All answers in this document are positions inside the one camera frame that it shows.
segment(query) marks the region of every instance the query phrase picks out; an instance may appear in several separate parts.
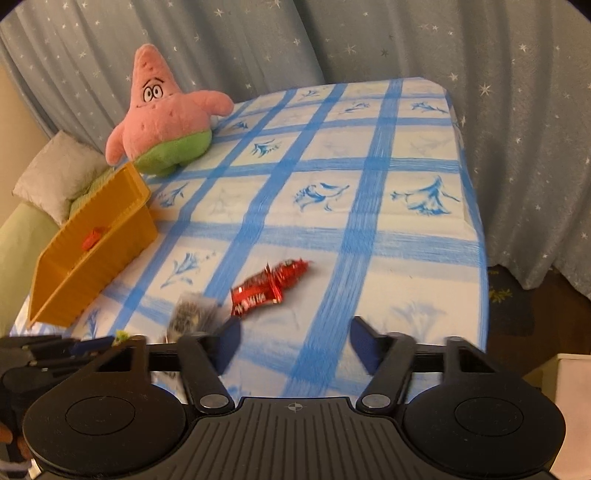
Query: silver screw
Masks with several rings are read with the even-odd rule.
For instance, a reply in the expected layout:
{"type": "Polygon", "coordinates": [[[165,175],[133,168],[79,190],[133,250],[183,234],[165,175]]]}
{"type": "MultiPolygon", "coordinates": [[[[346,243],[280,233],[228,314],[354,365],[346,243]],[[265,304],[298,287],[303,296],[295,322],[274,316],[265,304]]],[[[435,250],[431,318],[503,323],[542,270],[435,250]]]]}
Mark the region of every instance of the silver screw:
{"type": "Polygon", "coordinates": [[[367,408],[386,408],[390,405],[390,399],[386,395],[372,393],[371,395],[364,396],[361,403],[367,408]]]}
{"type": "Polygon", "coordinates": [[[201,397],[201,400],[199,400],[199,403],[203,407],[211,408],[213,410],[216,408],[225,407],[226,405],[228,405],[230,403],[230,401],[224,395],[220,395],[218,393],[212,393],[209,395],[205,395],[204,397],[201,397]]]}

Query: plush toy's arm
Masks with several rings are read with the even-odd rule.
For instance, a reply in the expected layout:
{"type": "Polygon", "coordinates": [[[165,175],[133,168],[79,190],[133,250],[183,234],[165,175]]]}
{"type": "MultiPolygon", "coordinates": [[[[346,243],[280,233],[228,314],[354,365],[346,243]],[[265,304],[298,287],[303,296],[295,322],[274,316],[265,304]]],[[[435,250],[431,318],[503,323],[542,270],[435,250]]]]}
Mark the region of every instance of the plush toy's arm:
{"type": "Polygon", "coordinates": [[[198,92],[189,93],[189,96],[193,102],[209,115],[228,116],[234,110],[234,102],[222,92],[199,90],[198,92]]]}
{"type": "Polygon", "coordinates": [[[117,165],[125,153],[125,149],[123,148],[123,130],[123,122],[121,122],[113,129],[107,139],[105,158],[111,166],[117,165]]]}

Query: yellow plastic bin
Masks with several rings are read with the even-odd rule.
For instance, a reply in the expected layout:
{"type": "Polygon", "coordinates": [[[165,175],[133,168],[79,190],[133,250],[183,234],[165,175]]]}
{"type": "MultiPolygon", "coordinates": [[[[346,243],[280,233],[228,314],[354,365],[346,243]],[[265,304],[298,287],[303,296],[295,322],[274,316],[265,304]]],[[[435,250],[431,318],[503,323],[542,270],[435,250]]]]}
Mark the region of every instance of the yellow plastic bin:
{"type": "Polygon", "coordinates": [[[121,167],[66,222],[37,260],[28,327],[69,327],[99,293],[157,236],[150,189],[131,163],[121,167]],[[108,228],[84,251],[95,228],[108,228]]]}

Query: gray curtain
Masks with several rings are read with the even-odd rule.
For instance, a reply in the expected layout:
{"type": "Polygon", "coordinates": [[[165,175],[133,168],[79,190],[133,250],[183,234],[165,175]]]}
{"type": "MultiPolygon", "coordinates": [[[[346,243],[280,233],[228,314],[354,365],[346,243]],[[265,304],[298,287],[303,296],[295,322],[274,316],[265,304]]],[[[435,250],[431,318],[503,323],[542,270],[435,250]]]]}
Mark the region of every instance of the gray curtain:
{"type": "Polygon", "coordinates": [[[39,122],[104,149],[136,48],[237,102],[422,76],[452,97],[490,264],[591,298],[591,24],[566,0],[27,0],[0,55],[39,122]]]}

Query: red snack package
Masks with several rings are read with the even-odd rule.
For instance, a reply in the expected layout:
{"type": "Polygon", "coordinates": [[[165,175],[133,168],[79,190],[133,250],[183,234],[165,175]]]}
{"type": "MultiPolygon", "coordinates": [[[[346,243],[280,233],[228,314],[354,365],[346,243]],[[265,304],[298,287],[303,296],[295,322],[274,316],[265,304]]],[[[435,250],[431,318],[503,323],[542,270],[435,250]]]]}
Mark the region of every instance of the red snack package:
{"type": "Polygon", "coordinates": [[[267,265],[265,270],[232,289],[232,314],[242,316],[260,305],[281,303],[283,289],[294,286],[307,269],[308,262],[302,259],[285,260],[273,269],[267,265]]]}
{"type": "Polygon", "coordinates": [[[108,230],[109,228],[105,226],[93,228],[82,242],[82,251],[88,252],[88,250],[90,250],[99,242],[99,240],[105,233],[107,233],[108,230]]]}

